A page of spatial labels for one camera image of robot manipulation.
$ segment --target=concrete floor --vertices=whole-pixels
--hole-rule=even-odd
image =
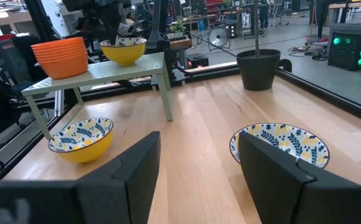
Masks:
[[[355,22],[360,22],[360,15],[356,15]],[[277,49],[282,52],[281,58],[290,59],[293,63],[293,74],[318,85],[326,90],[338,94],[348,100],[361,104],[361,71],[350,72],[337,67],[327,65],[327,61],[315,61],[311,57],[293,57],[290,56],[288,49],[291,47],[304,46],[306,36],[310,34],[309,17],[307,12],[295,16],[284,17],[283,20],[289,21],[290,25],[281,25],[278,27],[268,27],[265,31],[266,37],[260,36],[260,46],[262,49]],[[328,27],[323,30],[328,34]],[[313,34],[317,33],[317,28],[313,28]],[[207,32],[203,33],[204,39],[207,39]],[[207,43],[197,45],[196,39],[193,39],[196,49],[187,50],[187,54],[202,53],[209,58],[210,65],[220,63],[234,62],[235,57],[219,49],[211,51]],[[231,47],[228,50],[233,54],[238,54],[246,50],[255,48],[254,38],[243,40],[241,38],[232,39]],[[320,51],[318,47],[311,48],[312,51]]]

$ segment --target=stack of orange bowls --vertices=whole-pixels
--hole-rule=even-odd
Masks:
[[[80,75],[88,70],[88,55],[82,37],[32,45],[34,55],[52,79]]]

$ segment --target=bowl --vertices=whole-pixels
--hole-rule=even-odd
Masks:
[[[66,45],[80,44],[85,45],[82,37],[74,37],[64,40],[55,40],[50,42],[45,42],[41,44],[31,45],[32,50],[42,50],[42,49],[56,49],[57,47],[63,47]]]
[[[247,126],[232,136],[230,152],[238,163],[240,163],[238,135],[241,132],[252,134],[272,146],[319,168],[324,168],[330,159],[327,146],[309,131],[288,124],[260,123]]]
[[[52,79],[69,78],[88,70],[88,57],[85,53],[65,60],[44,60],[39,65]]]
[[[120,38],[115,45],[110,45],[108,40],[100,43],[100,48],[106,57],[118,65],[128,66],[135,64],[146,50],[146,39]]]
[[[61,158],[74,163],[99,159],[113,139],[112,120],[92,118],[75,123],[52,136],[49,149]]]
[[[87,50],[85,46],[78,46],[78,47],[70,47],[67,49],[58,49],[58,50],[47,50],[47,51],[40,51],[40,52],[34,52],[35,56],[56,56],[56,55],[65,55],[74,51],[81,51],[81,50]]]
[[[69,52],[67,54],[58,55],[58,56],[36,56],[38,62],[44,62],[44,61],[53,61],[53,60],[66,60],[68,58],[75,57],[77,55],[83,55],[87,54],[87,50],[77,50],[74,52]]]

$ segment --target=patterned bowl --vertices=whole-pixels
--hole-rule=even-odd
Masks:
[[[324,168],[329,162],[330,155],[327,146],[309,131],[288,124],[261,123],[237,131],[230,140],[230,152],[238,163],[240,163],[238,135],[242,131],[317,167]]]
[[[95,161],[110,145],[113,126],[112,120],[107,118],[92,118],[75,123],[52,136],[49,149],[69,162]]]
[[[119,38],[115,45],[109,40],[100,42],[100,48],[104,55],[120,66],[135,64],[146,50],[146,39],[143,38]]]

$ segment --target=yellow bowl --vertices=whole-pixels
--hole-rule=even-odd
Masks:
[[[113,139],[112,120],[92,118],[75,123],[49,141],[49,149],[74,163],[92,162],[101,157]]]
[[[115,45],[110,45],[108,40],[100,43],[100,48],[106,57],[118,65],[128,66],[135,64],[146,50],[146,39],[119,38]]]

